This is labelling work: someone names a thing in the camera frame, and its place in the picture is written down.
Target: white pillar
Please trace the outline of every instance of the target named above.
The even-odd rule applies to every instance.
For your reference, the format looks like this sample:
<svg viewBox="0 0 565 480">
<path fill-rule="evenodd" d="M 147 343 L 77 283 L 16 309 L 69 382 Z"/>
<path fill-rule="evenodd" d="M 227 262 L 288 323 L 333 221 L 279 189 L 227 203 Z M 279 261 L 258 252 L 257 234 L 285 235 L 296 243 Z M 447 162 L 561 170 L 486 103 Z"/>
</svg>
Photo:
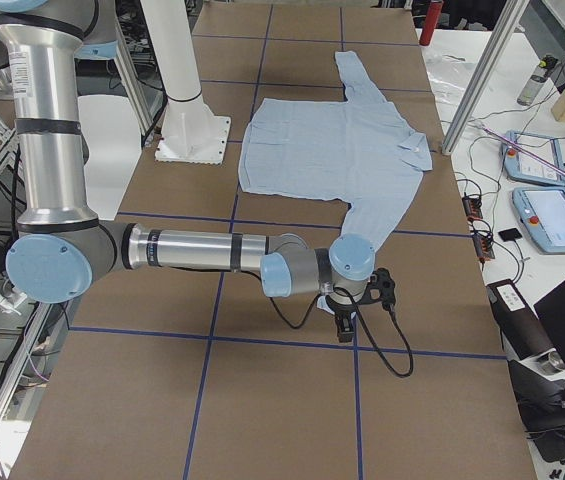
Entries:
<svg viewBox="0 0 565 480">
<path fill-rule="evenodd" d="M 142 0 L 169 96 L 157 160 L 222 163 L 231 119 L 204 103 L 184 0 Z"/>
</svg>

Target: blue tape line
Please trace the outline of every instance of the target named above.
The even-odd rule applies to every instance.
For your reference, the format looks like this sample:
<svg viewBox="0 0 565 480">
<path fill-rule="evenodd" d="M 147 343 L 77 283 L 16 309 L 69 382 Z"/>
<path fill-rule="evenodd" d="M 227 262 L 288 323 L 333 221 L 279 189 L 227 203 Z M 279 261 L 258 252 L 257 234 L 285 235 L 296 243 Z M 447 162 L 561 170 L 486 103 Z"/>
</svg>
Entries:
<svg viewBox="0 0 565 480">
<path fill-rule="evenodd" d="M 273 5 L 269 9 L 269 20 L 266 24 L 266 32 L 264 33 L 264 42 L 262 43 L 262 54 L 260 55 L 260 65 L 258 67 L 258 78 L 255 84 L 255 92 L 253 93 L 253 103 L 251 104 L 251 115 L 249 120 L 253 119 L 255 114 L 255 103 L 258 99 L 258 91 L 260 90 L 260 82 L 262 81 L 262 66 L 264 65 L 264 55 L 266 54 L 266 46 L 269 39 L 269 31 L 271 30 L 271 20 L 273 18 Z"/>
<path fill-rule="evenodd" d="M 373 347 L 358 347 L 363 352 L 375 352 Z M 407 354 L 407 351 L 400 348 L 380 348 L 384 353 Z M 490 355 L 486 353 L 463 353 L 463 352 L 438 352 L 435 350 L 412 350 L 413 355 L 422 357 L 448 357 L 448 358 L 472 358 L 475 360 L 506 360 L 504 355 Z"/>
<path fill-rule="evenodd" d="M 271 340 L 261 338 L 241 338 L 241 337 L 227 337 L 209 335 L 200 335 L 194 333 L 176 333 L 176 332 L 156 332 L 152 330 L 130 330 L 118 328 L 105 328 L 105 327 L 86 327 L 86 326 L 71 326 L 72 332 L 88 332 L 88 333 L 110 333 L 115 335 L 137 335 L 147 337 L 167 337 L 179 338 L 182 340 L 214 340 L 218 342 L 232 342 L 232 343 L 250 343 L 258 345 L 278 345 L 284 347 L 299 347 L 299 348 L 321 348 L 328 350 L 353 350 L 354 347 L 342 344 L 330 343 L 313 343 L 313 342 L 295 342 L 287 340 Z M 357 349 L 363 352 L 373 352 L 373 347 L 358 346 Z M 406 355 L 406 350 L 399 348 L 381 348 L 385 353 L 396 353 Z M 504 355 L 491 355 L 482 353 L 463 353 L 463 352 L 441 352 L 435 350 L 413 350 L 413 355 L 420 355 L 423 357 L 450 357 L 450 358 L 472 358 L 476 360 L 506 360 Z"/>
<path fill-rule="evenodd" d="M 236 203 L 233 206 L 233 215 L 237 209 Z M 215 217 L 195 217 L 189 215 L 168 215 L 162 213 L 146 213 L 146 212 L 118 212 L 118 215 L 127 217 L 146 217 L 146 218 L 167 218 L 172 220 L 195 220 L 207 222 L 221 222 L 231 224 L 243 225 L 271 225 L 276 227 L 298 227 L 298 228 L 316 228 L 323 230 L 340 230 L 338 225 L 317 225 L 312 223 L 285 223 L 285 222 L 267 222 L 264 220 L 241 220 L 241 219 L 227 219 Z M 392 233 L 399 235 L 422 235 L 427 237 L 449 237 L 449 238 L 471 238 L 468 233 L 448 233 L 448 232 L 423 232 L 419 230 L 393 230 Z"/>
<path fill-rule="evenodd" d="M 389 47 L 419 47 L 417 43 L 397 43 L 397 42 L 362 42 L 359 40 L 344 41 L 344 34 L 341 34 L 340 40 L 320 40 L 309 38 L 280 38 L 280 37 L 251 37 L 251 36 L 237 36 L 237 35 L 212 35 L 208 33 L 196 33 L 192 37 L 200 38 L 228 38 L 235 40 L 273 40 L 276 42 L 305 42 L 305 43 L 352 43 L 355 45 L 382 45 Z"/>
<path fill-rule="evenodd" d="M 200 418 L 200 409 L 202 408 L 202 399 L 204 397 L 204 387 L 206 386 L 207 372 L 209 370 L 209 363 L 211 362 L 211 349 L 213 347 L 213 332 L 215 331 L 215 324 L 218 319 L 218 311 L 220 307 L 220 298 L 222 296 L 222 286 L 224 285 L 224 274 L 220 274 L 220 282 L 218 283 L 218 291 L 215 297 L 215 306 L 213 308 L 213 320 L 211 320 L 211 327 L 209 328 L 209 337 L 206 345 L 206 353 L 204 355 L 204 365 L 202 366 L 202 375 L 200 376 L 200 387 L 198 389 L 198 398 L 195 402 L 195 413 L 193 414 L 193 423 L 191 424 L 191 433 L 189 435 L 189 447 L 186 453 L 186 462 L 184 464 L 184 472 L 182 479 L 189 478 L 189 471 L 191 469 L 191 459 L 193 457 L 193 447 L 195 446 L 195 436 L 198 430 L 198 420 Z"/>
<path fill-rule="evenodd" d="M 190 215 L 168 215 L 163 213 L 143 213 L 143 212 L 118 212 L 118 215 L 126 217 L 146 217 L 146 218 L 168 218 L 172 220 L 201 220 L 205 222 L 221 222 L 229 223 L 231 220 L 228 218 L 215 218 L 215 217 L 192 217 Z"/>
<path fill-rule="evenodd" d="M 273 83 L 273 82 L 246 82 L 241 80 L 214 80 L 214 79 L 200 79 L 201 83 L 227 83 L 227 84 L 238 84 L 238 85 L 254 85 L 262 87 L 300 87 L 300 88 L 334 88 L 341 89 L 341 85 L 308 85 L 308 84 L 298 84 L 298 83 Z M 384 92 L 408 92 L 408 93 L 432 93 L 431 90 L 423 90 L 420 88 L 379 88 L 380 91 Z"/>
<path fill-rule="evenodd" d="M 357 321 L 353 319 L 355 330 L 353 331 L 353 373 L 355 389 L 355 431 L 357 438 L 358 453 L 358 480 L 364 480 L 364 450 L 362 440 L 362 398 L 360 395 L 360 355 L 358 350 Z"/>
<path fill-rule="evenodd" d="M 268 36 L 269 34 L 269 27 L 271 25 L 271 17 L 273 15 L 273 5 L 271 5 L 269 7 L 269 20 L 267 23 L 267 27 L 266 27 L 266 35 Z M 260 57 L 260 66 L 258 69 L 258 82 L 260 81 L 260 75 L 262 74 L 262 63 L 264 61 L 264 51 L 266 50 L 266 39 L 264 40 L 264 45 L 262 47 L 262 56 Z M 251 108 L 251 117 L 253 117 L 253 109 L 255 108 L 255 100 L 257 98 L 257 94 L 258 94 L 258 87 L 256 85 L 255 87 L 255 92 L 253 94 L 253 105 Z M 233 209 L 232 209 L 232 213 L 231 213 L 231 220 L 229 221 L 229 232 L 233 231 L 233 220 L 235 218 L 235 212 L 237 209 L 237 203 L 238 203 L 238 188 L 239 186 L 236 186 L 235 189 L 235 199 L 233 201 Z M 215 305 L 213 307 L 213 320 L 211 321 L 211 328 L 209 330 L 209 340 L 208 340 L 208 344 L 207 344 L 207 351 L 206 351 L 206 356 L 204 358 L 204 366 L 202 368 L 202 378 L 200 379 L 200 389 L 198 391 L 198 399 L 196 401 L 195 404 L 195 413 L 193 415 L 193 424 L 191 425 L 191 435 L 189 437 L 189 448 L 187 451 L 187 455 L 186 455 L 186 462 L 184 465 L 184 473 L 182 475 L 183 480 L 188 480 L 189 478 L 189 472 L 190 472 L 190 468 L 191 468 L 191 458 L 193 456 L 193 448 L 195 446 L 195 436 L 197 433 L 197 428 L 198 428 L 198 420 L 200 418 L 200 408 L 202 406 L 202 398 L 204 396 L 204 387 L 206 384 L 206 377 L 207 377 L 207 372 L 208 372 L 208 366 L 209 366 L 209 362 L 211 360 L 211 348 L 213 347 L 213 340 L 214 340 L 214 333 L 215 333 L 215 325 L 218 319 L 218 312 L 220 310 L 220 298 L 222 297 L 222 288 L 224 286 L 224 273 L 220 274 L 220 282 L 218 285 L 218 292 L 217 292 L 217 296 L 215 298 Z"/>
<path fill-rule="evenodd" d="M 239 337 L 223 337 L 216 336 L 213 340 L 218 342 L 230 342 L 230 343 L 246 343 L 254 345 L 273 345 L 281 347 L 300 347 L 300 348 L 319 348 L 323 350 L 353 350 L 353 347 L 348 345 L 330 344 L 330 343 L 309 343 L 309 342 L 294 342 L 286 340 L 264 340 L 258 338 L 239 338 Z"/>
<path fill-rule="evenodd" d="M 128 330 L 104 327 L 80 327 L 71 325 L 72 332 L 89 332 L 89 333 L 113 333 L 117 335 L 136 335 L 144 337 L 168 337 L 180 338 L 183 340 L 208 340 L 208 335 L 196 335 L 193 333 L 172 333 L 172 332 L 155 332 L 151 330 Z"/>
</svg>

